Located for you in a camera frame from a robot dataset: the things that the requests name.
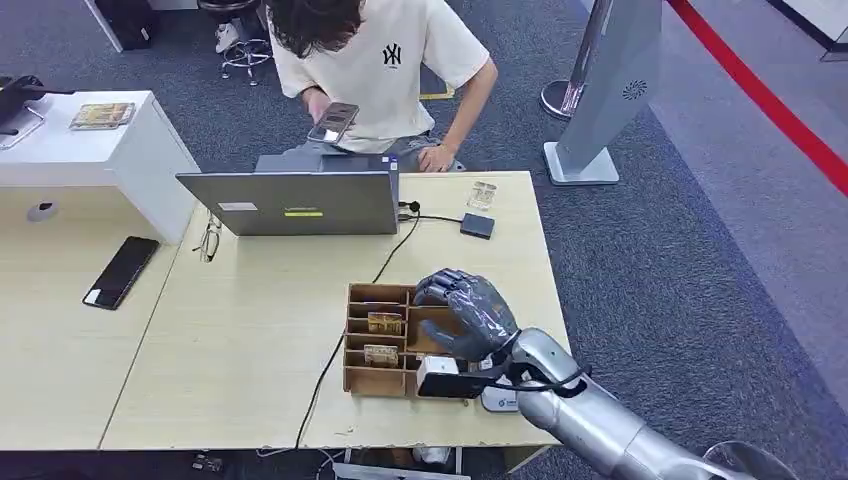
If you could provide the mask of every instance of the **black smartphone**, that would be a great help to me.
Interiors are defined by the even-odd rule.
[[[144,270],[159,242],[149,238],[127,237],[109,265],[83,297],[82,303],[92,307],[116,310],[135,279]]]

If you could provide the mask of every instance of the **man's hand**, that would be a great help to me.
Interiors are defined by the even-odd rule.
[[[324,110],[330,106],[330,97],[323,90],[316,87],[307,88],[301,94],[303,103],[306,105],[306,111],[312,116],[312,124],[318,123],[321,120],[321,115],[324,115]]]
[[[424,147],[418,153],[418,167],[422,172],[447,172],[455,155],[456,149],[446,144]]]

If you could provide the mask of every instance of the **silver robotic arm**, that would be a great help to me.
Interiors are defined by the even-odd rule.
[[[518,329],[506,302],[485,278],[441,270],[418,284],[416,303],[427,298],[446,302],[466,332],[454,337],[425,321],[427,334],[460,358],[479,361],[492,354],[508,363],[513,383],[527,389],[517,393],[521,414],[598,473],[626,480],[753,479],[671,442],[588,375],[577,376],[577,362],[550,335]]]

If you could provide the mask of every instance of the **eyeglasses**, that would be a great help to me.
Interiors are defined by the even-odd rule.
[[[221,242],[221,220],[209,212],[209,220],[206,222],[206,231],[200,237],[200,245],[194,247],[191,251],[200,251],[200,261],[209,263],[215,258],[215,252],[218,251],[218,244]]]

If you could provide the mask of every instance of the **smartphone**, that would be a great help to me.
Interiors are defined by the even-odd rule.
[[[324,110],[321,119],[312,127],[306,138],[316,142],[339,143],[357,113],[359,113],[359,107],[356,105],[333,102]]]
[[[136,278],[144,270],[159,242],[149,238],[127,237],[109,265],[83,297],[82,303],[92,307],[117,310]]]

